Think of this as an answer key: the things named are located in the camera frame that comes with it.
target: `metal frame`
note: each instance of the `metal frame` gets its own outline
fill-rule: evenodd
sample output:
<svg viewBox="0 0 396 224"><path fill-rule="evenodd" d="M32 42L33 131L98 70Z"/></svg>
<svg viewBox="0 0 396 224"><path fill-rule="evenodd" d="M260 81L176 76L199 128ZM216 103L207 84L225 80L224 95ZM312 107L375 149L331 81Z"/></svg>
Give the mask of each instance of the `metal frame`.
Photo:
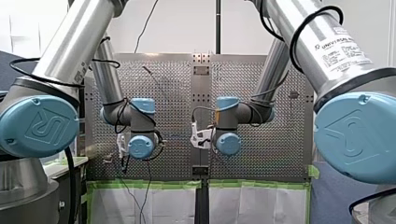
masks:
<svg viewBox="0 0 396 224"><path fill-rule="evenodd" d="M232 171L236 171L234 174L230 174L230 172L227 172L224 169L220 169L220 166L224 162L214 161L213 164L210 164L210 162L213 161L213 155L211 155L212 157L209 157L209 152L207 150L203 149L202 151L200 151L200 149L193 148L190 145L189 134L191 134L191 109L197 105L215 105L217 94L220 93L220 91L215 90L215 88L217 87L216 85L218 85L219 83L216 78L219 78L219 74L221 74L220 70L225 68L231 69L230 71L233 71L233 69L238 70L236 74L240 76L240 80L243 80L244 83L248 82L248 90L243 95L240 95L243 100L248 100L249 95L254 92L254 85L256 84L256 81L253 79L250 80L250 78L259 77L262 67L264 65L265 56L207 54L118 54L115 58L122 64L122 67L119 70L122 88L124 90L130 88L128 90L125 90L125 94L129 97L154 97L157 107L156 120L159 124L159 129L164 133L165 139L177 135L180 138L185 138L185 140L177 140L182 142L182 145L180 145L178 149L174 149L172 146L172 139L168 139L170 140L170 142L168 143L168 148L170 149L166 149L163 152L161 159L159 158L157 161L152 162L151 172L153 180L167 181L181 179L207 179L209 178L209 174L205 174L205 168L207 166L213 166L212 168L218 169L218 171L211 174L210 178L247 178L288 182L307 181L307 165L311 163L311 152L313 145L313 91L310 87L309 82L305 80L304 75L298 74L295 70L293 70L292 76L288 78L285 86L283 86L279 91L278 98L280 100L278 100L280 104L285 104L285 102L290 101L292 103L292 106L296 106L296 110L292 112L295 112L295 115L293 116L298 116L298 118L296 117L296 120L294 121L296 124L298 124L296 126L298 127L298 129L294 130L294 133L292 135L284 132L284 130L282 129L277 130L271 128L274 124L264 124L264 127L261 127L257 130L250 130L246 125L240 125L240 133L242 136L246 133L254 133L251 136L246 136L247 139L250 139L248 141L251 142L251 139L257 139L259 136L272 134L271 136L276 137L276 141L278 144L285 145L285 147L282 148L285 148L286 150L283 150L282 148L268 151L253 150L249 151L249 154L244 154L240 157L239 155L236 155L236 158L239 157L239 159L234 160L233 158L227 159L221 156L221 158L224 159L225 163L230 164L233 167ZM163 85L163 91L171 92L171 94L174 94L172 91L177 91L177 94L182 97L179 99L179 102L177 102L178 105L175 106L177 108L170 108L169 111L169 109L167 110L166 107L162 107L169 107L170 105L166 104L166 100L165 102L161 102L163 101L163 98L161 97L163 93L156 92L159 90L156 86L156 83L152 82L152 79L148 79L151 81L150 83L143 83L143 81L141 81L144 87L138 87L135 85L135 81L139 81L139 78L144 78L143 75L145 74L145 70L139 69L139 66L143 64L148 64L148 68L152 68L154 74L157 74L161 78L160 85ZM196 74L194 74L195 66L209 67L209 74L197 76ZM182 75L177 74L177 69L180 68L183 71ZM183 85L179 87L179 79L181 78L184 82L182 83ZM85 85L86 111L87 113L91 112L91 114L87 114L86 116L86 146L87 149L98 148L100 152L100 155L97 155L95 158L92 159L92 165L87 172L87 176L89 179L114 178L118 175L114 172L115 166L104 162L106 162L106 159L110 159L113 160L114 164L116 164L117 166L119 165L120 161L117 159L116 135L114 134L114 148L108 148L106 150L103 150L100 144L95 145L93 141L94 139L92 139L92 137L104 137L106 135L113 134L114 129L110 126L105 127L105 124L103 123L99 124L99 122L102 122L98 119L97 115L97 112L100 109L100 102L98 100L99 96L97 90L94 89L94 81L92 79L92 75L87 75ZM239 83L236 83L233 87L230 87L229 90L235 88L237 85L239 85ZM297 86L296 88L298 88L298 98L288 100L287 98L291 97L292 94L287 91L290 91L291 87L293 86ZM141 95L131 95L132 92L140 92ZM170 95L168 97L171 97L171 101L174 102L174 95ZM285 108L288 107L286 105L280 106L280 110L277 111L277 115L279 117L282 118L282 116L285 116L285 113L288 112L285 111ZM181 119L177 124L175 124L176 127L172 126L174 125L175 121L177 121L175 120L175 116L177 117L177 119ZM208 124L210 124L210 113L208 111L200 110L197 112L196 119L198 120L199 129L205 128ZM289 121L284 119L280 122L283 122L282 125L287 126ZM94 125L99 125L98 127L102 129L95 130ZM289 137L298 138L299 140L300 145L296 148L296 152L291 150L291 148L294 147L293 145L295 145L295 142L289 140ZM253 145L260 146L261 149L264 149L266 143L263 141L264 140L261 140L260 143L253 142ZM294 166L291 166L288 169L284 169L284 173L282 173L281 175L274 170L269 171L268 174L261 174L260 172L263 172L265 170L260 168L257 169L257 167L255 167L254 165L243 163L242 160L247 156L250 158L262 159L262 167L266 167L267 164L265 163L267 157L274 156L274 154L271 155L271 153L280 153L278 157L283 161L287 161L288 156L290 155L289 161L296 160L292 161L294 162ZM198 166L200 169L202 168L201 170L204 170L204 172L200 175L193 175L192 170L193 167L196 166ZM178 171L176 174L171 174L172 172L176 171L176 169L173 169L174 167L178 167ZM129 171L125 178L147 179L147 165L143 164L141 161L131 161Z"/></svg>

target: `green tape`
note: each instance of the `green tape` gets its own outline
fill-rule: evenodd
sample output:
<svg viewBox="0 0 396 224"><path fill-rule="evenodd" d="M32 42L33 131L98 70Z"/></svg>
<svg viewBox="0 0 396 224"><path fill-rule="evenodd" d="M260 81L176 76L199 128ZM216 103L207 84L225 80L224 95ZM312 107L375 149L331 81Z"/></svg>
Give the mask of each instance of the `green tape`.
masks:
<svg viewBox="0 0 396 224"><path fill-rule="evenodd" d="M90 189L125 189L125 185L130 189L198 189L201 187L200 181L151 181L147 180L106 180L88 182Z"/></svg>
<svg viewBox="0 0 396 224"><path fill-rule="evenodd" d="M319 170L314 165L308 165L308 175L314 177L315 179L319 179Z"/></svg>
<svg viewBox="0 0 396 224"><path fill-rule="evenodd" d="M215 189L256 187L266 189L308 189L309 183L288 183L263 180L209 180L209 187Z"/></svg>
<svg viewBox="0 0 396 224"><path fill-rule="evenodd" d="M305 224L310 224L311 220L311 184L306 189L306 202L305 202Z"/></svg>
<svg viewBox="0 0 396 224"><path fill-rule="evenodd" d="M81 195L81 204L84 204L85 202L87 202L87 194Z"/></svg>

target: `label sticker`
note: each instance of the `label sticker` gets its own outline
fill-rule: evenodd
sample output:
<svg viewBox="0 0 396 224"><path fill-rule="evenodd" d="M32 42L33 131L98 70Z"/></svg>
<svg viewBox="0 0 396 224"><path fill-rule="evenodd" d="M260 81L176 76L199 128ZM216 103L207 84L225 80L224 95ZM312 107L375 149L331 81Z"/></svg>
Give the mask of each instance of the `label sticker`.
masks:
<svg viewBox="0 0 396 224"><path fill-rule="evenodd" d="M350 35L335 35L314 45L314 52L328 72L340 73L352 65L372 63Z"/></svg>
<svg viewBox="0 0 396 224"><path fill-rule="evenodd" d="M343 27L334 27L333 29L339 35L347 35L347 30Z"/></svg>
<svg viewBox="0 0 396 224"><path fill-rule="evenodd" d="M81 83L82 80L84 79L85 73L87 72L87 64L85 64L84 62L81 63L81 67L79 68L79 70L76 72L75 74L75 82L77 84Z"/></svg>

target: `metal post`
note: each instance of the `metal post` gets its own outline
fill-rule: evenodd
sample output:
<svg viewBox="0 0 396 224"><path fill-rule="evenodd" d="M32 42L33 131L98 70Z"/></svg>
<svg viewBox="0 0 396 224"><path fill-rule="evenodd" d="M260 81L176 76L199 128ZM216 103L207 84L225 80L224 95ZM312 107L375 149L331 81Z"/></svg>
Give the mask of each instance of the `metal post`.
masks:
<svg viewBox="0 0 396 224"><path fill-rule="evenodd" d="M276 91L272 90L278 85L282 78L287 74L289 65L289 48L286 44L278 39L275 39L268 57L265 60L264 68L262 69L262 76L259 84L255 90L252 100L270 104L276 97Z"/></svg>
<svg viewBox="0 0 396 224"><path fill-rule="evenodd" d="M113 60L113 50L110 40L100 44L95 53L95 59ZM93 75L103 104L122 101L123 93L117 70L111 63L92 62Z"/></svg>
<svg viewBox="0 0 396 224"><path fill-rule="evenodd" d="M216 0L216 54L221 54L221 0Z"/></svg>
<svg viewBox="0 0 396 224"><path fill-rule="evenodd" d="M74 2L33 74L66 83L81 83L114 14L115 7L110 0ZM57 88L78 98L75 88Z"/></svg>

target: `power cable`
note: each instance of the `power cable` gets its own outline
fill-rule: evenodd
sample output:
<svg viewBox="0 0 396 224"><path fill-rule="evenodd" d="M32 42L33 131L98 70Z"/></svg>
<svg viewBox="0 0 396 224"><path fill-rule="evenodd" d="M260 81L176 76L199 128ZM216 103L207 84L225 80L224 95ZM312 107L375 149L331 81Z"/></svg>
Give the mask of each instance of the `power cable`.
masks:
<svg viewBox="0 0 396 224"><path fill-rule="evenodd" d="M387 196L393 195L393 194L396 194L396 189L387 189L387 190L384 190L384 191L369 195L369 196L364 197L362 199L359 199L359 200L357 200L356 202L352 203L349 206L349 214L352 215L353 209L358 204L366 203L368 201L371 201L372 199L381 198L381 197L387 197Z"/></svg>
<svg viewBox="0 0 396 224"><path fill-rule="evenodd" d="M117 174L117 178L121 181L122 185L127 189L128 194L131 195L131 197L134 199L134 203L136 204L137 208L139 209L139 211L142 210L142 207L140 206L139 202L137 201L136 197L132 194L131 190L129 189L128 185L125 183L125 181L123 180L122 176L119 173L119 168L117 167L115 162L112 162L114 164L114 169L116 169L116 174ZM143 222L146 224L146 217L143 214Z"/></svg>
<svg viewBox="0 0 396 224"><path fill-rule="evenodd" d="M200 106L200 105L198 105L198 106L196 106L196 107L192 110L192 113L191 113L191 122L195 122L195 111L196 111L197 109L203 109L203 110L209 110L209 111L216 111L216 109L213 109L213 108L210 108L210 107L206 107L206 106Z"/></svg>
<svg viewBox="0 0 396 224"><path fill-rule="evenodd" d="M147 189L146 189L145 201L143 201L142 209L140 209L139 223L141 223L142 215L143 215L143 209L144 209L144 207L145 207L145 205L146 205L146 202L147 202L147 200L148 200L149 185L151 184L151 179L152 179L152 176L151 176L151 169L150 169L150 167L149 167L149 161L147 161L147 163L148 163L148 176L149 176L149 180L148 180L148 187L147 187Z"/></svg>
<svg viewBox="0 0 396 224"><path fill-rule="evenodd" d="M151 18L151 15L154 12L155 7L157 6L157 3L158 3L158 0L155 0L155 3L152 6L152 9L151 9L150 13L148 14L148 18L146 19L146 23L145 23L145 26L143 27L142 33L137 38L137 43L136 43L136 47L134 48L134 53L137 53L137 49L139 48L140 38L143 36L143 34L146 31L146 28L148 27L149 19Z"/></svg>
<svg viewBox="0 0 396 224"><path fill-rule="evenodd" d="M262 0L262 1L260 2L260 10L259 10L260 21L262 22L262 26L264 26L265 30L266 30L268 33L270 33L271 35L273 35L275 38L279 39L280 41L284 41L283 37L280 36L280 35L278 35L278 34L275 32L274 27L273 27L273 30L271 30L270 27L268 27L267 23L265 22L265 20L264 20L264 15L262 14L262 11L264 10L264 3L263 3L263 2L264 2L264 0Z"/></svg>
<svg viewBox="0 0 396 224"><path fill-rule="evenodd" d="M70 147L64 150L64 154L67 158L67 167L69 168L69 185L70 185L70 211L69 211L69 224L74 224L76 221L76 198L77 198L77 181L76 181L76 171L73 162L72 152Z"/></svg>
<svg viewBox="0 0 396 224"><path fill-rule="evenodd" d="M61 86L66 86L66 87L84 88L84 86L82 86L82 85L72 84L72 83L65 83L65 82L61 82L61 81L52 80L52 79L49 79L49 78L39 77L39 76L33 75L33 74L28 73L25 70L19 68L16 65L17 63L36 62L36 61L39 61L39 60L40 60L40 58L16 59L16 60L11 61L9 63L9 66L12 69L14 69L15 71L17 71L17 72L19 72L19 73L21 73L21 74L23 74L25 76L31 77L31 78L33 78L35 80L38 80L38 81L47 82L47 83L56 84L56 85L61 85Z"/></svg>
<svg viewBox="0 0 396 224"><path fill-rule="evenodd" d="M250 95L250 97L258 97L258 96L262 96L262 95L268 94L268 93L270 93L270 92L276 91L280 86L283 85L283 83L284 83L284 82L286 81L286 79L288 78L288 75L289 75L289 71L288 71L288 73L282 78L282 80L280 80L280 81L276 84L276 86L274 86L271 90L263 91L263 92L260 92L260 93L257 93L257 94L253 94L253 95Z"/></svg>

